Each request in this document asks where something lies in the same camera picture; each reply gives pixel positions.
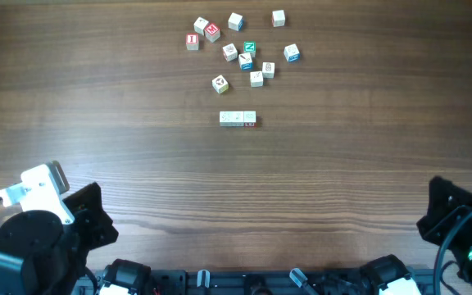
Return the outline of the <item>wooden block bear drawing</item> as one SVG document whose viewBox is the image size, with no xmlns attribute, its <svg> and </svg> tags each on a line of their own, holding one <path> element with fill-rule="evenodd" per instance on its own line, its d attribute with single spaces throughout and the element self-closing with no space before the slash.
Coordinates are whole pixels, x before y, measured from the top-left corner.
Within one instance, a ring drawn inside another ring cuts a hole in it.
<svg viewBox="0 0 472 295">
<path fill-rule="evenodd" d="M 220 112 L 220 126 L 228 127 L 232 125 L 231 112 L 221 111 Z"/>
</svg>

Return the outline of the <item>wooden block green side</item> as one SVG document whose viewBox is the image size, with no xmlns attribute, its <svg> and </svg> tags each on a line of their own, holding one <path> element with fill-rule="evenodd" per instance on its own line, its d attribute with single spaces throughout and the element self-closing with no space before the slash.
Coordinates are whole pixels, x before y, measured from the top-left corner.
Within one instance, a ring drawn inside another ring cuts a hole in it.
<svg viewBox="0 0 472 295">
<path fill-rule="evenodd" d="M 244 126 L 244 112 L 243 111 L 232 111 L 230 118 L 231 118 L 232 126 L 234 127 Z"/>
</svg>

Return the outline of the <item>blue H letter block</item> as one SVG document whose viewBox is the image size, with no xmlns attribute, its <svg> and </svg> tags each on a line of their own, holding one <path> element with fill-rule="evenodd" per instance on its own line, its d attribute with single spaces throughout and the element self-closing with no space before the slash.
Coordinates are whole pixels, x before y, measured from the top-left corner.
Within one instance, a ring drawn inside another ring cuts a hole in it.
<svg viewBox="0 0 472 295">
<path fill-rule="evenodd" d="M 243 117 L 245 127 L 256 127 L 256 112 L 255 111 L 245 111 Z"/>
</svg>

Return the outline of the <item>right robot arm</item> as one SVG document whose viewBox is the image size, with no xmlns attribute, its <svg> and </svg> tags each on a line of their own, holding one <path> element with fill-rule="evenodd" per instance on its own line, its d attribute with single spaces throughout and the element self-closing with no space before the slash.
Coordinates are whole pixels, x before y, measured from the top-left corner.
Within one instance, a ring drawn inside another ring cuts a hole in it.
<svg viewBox="0 0 472 295">
<path fill-rule="evenodd" d="M 429 205 L 417 222 L 420 237 L 438 246 L 431 279 L 434 294 L 457 291 L 443 278 L 448 266 L 472 287 L 472 193 L 436 176 L 429 181 Z M 414 275 L 394 255 L 361 267 L 362 294 L 421 294 Z"/>
</svg>

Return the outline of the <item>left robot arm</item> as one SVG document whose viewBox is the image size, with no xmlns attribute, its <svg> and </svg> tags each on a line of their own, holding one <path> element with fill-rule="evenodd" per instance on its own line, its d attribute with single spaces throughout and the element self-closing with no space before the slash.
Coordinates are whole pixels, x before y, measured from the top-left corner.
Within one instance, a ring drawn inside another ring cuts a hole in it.
<svg viewBox="0 0 472 295">
<path fill-rule="evenodd" d="M 0 295 L 70 294 L 88 278 L 94 294 L 150 294 L 150 267 L 117 259 L 102 279 L 87 267 L 90 251 L 114 243 L 118 232 L 102 208 L 102 192 L 91 183 L 64 204 L 74 214 L 70 225 L 54 213 L 19 213 L 0 227 Z"/>
</svg>

